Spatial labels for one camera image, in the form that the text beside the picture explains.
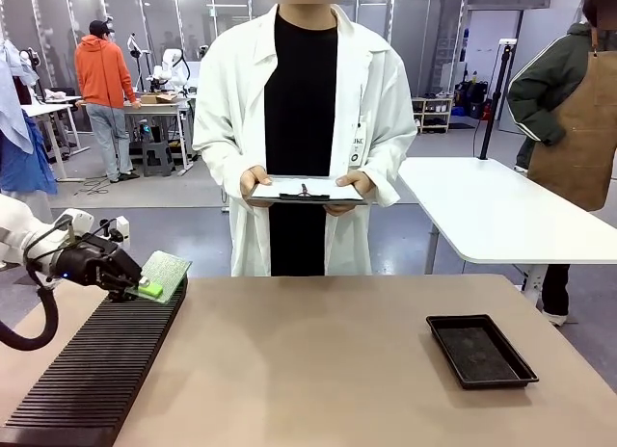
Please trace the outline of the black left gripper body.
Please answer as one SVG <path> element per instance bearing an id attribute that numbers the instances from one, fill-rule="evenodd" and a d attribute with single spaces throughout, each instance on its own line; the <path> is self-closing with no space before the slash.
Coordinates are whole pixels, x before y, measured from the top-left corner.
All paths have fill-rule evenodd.
<path id="1" fill-rule="evenodd" d="M 104 286 L 118 280 L 115 262 L 118 245 L 97 236 L 84 236 L 60 250 L 50 265 L 50 275 L 82 286 Z"/>

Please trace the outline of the person's right hand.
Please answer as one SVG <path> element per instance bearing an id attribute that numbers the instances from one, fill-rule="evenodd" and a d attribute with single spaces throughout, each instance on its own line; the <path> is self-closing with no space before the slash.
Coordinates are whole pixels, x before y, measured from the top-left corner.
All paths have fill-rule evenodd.
<path id="1" fill-rule="evenodd" d="M 270 202 L 253 201 L 249 199 L 254 187 L 259 185 L 269 186 L 272 183 L 271 178 L 262 166 L 254 166 L 244 171 L 240 177 L 240 190 L 242 198 L 254 207 L 269 208 Z"/>

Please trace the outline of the person's left hand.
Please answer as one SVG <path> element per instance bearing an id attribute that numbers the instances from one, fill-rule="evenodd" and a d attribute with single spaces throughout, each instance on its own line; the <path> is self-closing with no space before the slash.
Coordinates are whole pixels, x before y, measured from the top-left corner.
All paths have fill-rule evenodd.
<path id="1" fill-rule="evenodd" d="M 336 180 L 339 187 L 353 186 L 362 196 L 367 197 L 375 187 L 373 181 L 363 171 L 349 171 Z M 327 214 L 333 217 L 342 216 L 356 208 L 356 204 L 328 204 L 324 206 Z"/>

